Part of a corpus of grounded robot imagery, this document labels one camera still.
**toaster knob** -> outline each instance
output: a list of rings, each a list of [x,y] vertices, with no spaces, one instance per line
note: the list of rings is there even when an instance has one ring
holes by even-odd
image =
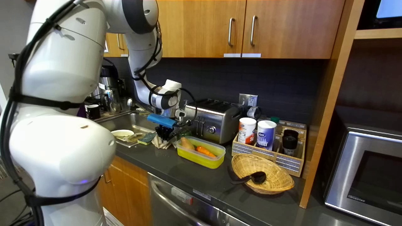
[[[211,126],[211,127],[208,129],[208,132],[214,134],[214,133],[216,132],[215,126]]]

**wooden organizer box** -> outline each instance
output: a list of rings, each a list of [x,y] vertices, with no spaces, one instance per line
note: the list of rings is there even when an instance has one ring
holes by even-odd
[[[290,175],[300,177],[304,165],[307,126],[305,124],[280,120],[276,129],[273,145],[274,151],[259,148],[256,146],[256,143],[254,145],[239,143],[237,142],[237,134],[232,144],[232,156],[239,153],[255,154],[262,158],[271,160],[278,166],[284,168]],[[282,149],[282,136],[285,129],[292,129],[299,133],[295,157],[279,153]]]

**stainless steel toaster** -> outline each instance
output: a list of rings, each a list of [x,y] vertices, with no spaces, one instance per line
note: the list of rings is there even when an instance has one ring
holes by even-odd
[[[193,119],[195,103],[185,107],[184,121]],[[190,130],[194,136],[223,144],[232,141],[239,130],[242,106],[225,101],[203,99],[197,101],[197,117]]]

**green sponge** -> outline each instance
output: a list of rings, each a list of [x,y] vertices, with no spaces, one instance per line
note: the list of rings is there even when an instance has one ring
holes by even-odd
[[[155,136],[156,136],[156,133],[147,133],[147,134],[145,134],[145,136],[143,138],[138,140],[138,143],[143,144],[143,145],[149,145]]]

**woven basket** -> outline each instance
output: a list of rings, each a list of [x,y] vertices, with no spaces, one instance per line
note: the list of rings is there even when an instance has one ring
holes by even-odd
[[[260,194],[274,195],[294,187],[292,177],[281,167],[268,159],[253,154],[237,154],[232,158],[232,167],[239,178],[255,173],[265,172],[267,179],[260,185],[249,180],[246,185]]]

